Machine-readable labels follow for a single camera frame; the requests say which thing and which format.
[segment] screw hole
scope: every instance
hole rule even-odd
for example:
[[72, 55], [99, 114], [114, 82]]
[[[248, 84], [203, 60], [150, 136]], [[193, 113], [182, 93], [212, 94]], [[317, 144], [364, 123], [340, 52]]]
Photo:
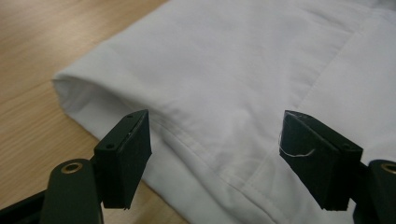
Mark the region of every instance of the screw hole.
[[69, 163], [66, 166], [62, 167], [61, 172], [66, 175], [69, 175], [69, 174], [73, 174], [73, 173], [77, 172], [81, 168], [82, 168], [82, 164], [80, 162], [72, 162], [72, 163]]
[[382, 167], [382, 169], [390, 172], [391, 174], [396, 175], [396, 165], [395, 164], [382, 163], [381, 167]]

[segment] white fabric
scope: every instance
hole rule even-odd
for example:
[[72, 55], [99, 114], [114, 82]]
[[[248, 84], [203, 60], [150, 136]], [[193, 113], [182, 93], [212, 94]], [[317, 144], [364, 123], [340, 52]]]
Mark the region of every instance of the white fabric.
[[98, 138], [149, 110], [144, 179], [192, 223], [352, 223], [279, 157], [284, 110], [396, 161], [393, 1], [172, 1], [54, 78]]

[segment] wood grain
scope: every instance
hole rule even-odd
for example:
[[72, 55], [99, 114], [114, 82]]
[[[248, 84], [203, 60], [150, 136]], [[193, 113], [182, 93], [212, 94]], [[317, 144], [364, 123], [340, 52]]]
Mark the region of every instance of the wood grain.
[[[67, 117], [53, 75], [164, 0], [0, 0], [0, 209], [43, 190], [50, 171], [97, 140]], [[186, 223], [145, 183], [106, 223]]]

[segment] wooden table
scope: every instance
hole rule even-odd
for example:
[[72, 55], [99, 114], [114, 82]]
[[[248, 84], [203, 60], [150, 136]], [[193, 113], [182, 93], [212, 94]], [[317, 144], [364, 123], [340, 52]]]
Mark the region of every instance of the wooden table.
[[[165, 0], [0, 0], [0, 209], [46, 188], [50, 171], [88, 159], [98, 140], [67, 117], [52, 76]], [[141, 182], [106, 223], [186, 223]]]

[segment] loose thread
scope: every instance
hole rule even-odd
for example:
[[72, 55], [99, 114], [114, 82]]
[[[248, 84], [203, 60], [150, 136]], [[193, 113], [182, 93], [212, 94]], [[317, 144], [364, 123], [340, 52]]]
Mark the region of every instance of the loose thread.
[[285, 155], [287, 155], [287, 156], [289, 156], [289, 157], [293, 157], [293, 158], [296, 158], [296, 157], [309, 157], [309, 156], [310, 156], [312, 153], [314, 153], [314, 151], [315, 151], [315, 149], [313, 148], [311, 151], [309, 151], [309, 152], [306, 153], [306, 154], [291, 155], [291, 154], [287, 153], [285, 150], [283, 150], [282, 147], [279, 147], [279, 149], [280, 149], [283, 153], [285, 153]]
[[292, 155], [289, 154], [288, 152], [286, 152], [281, 146], [280, 146], [280, 139], [282, 138], [282, 131], [279, 134], [279, 139], [277, 140], [277, 144], [279, 145], [279, 149], [285, 153], [285, 155], [289, 156], [289, 157], [293, 157], [293, 158], [298, 158], [298, 157], [309, 157], [312, 153], [314, 153], [315, 149], [312, 148], [308, 153], [306, 154], [297, 154], [297, 155]]

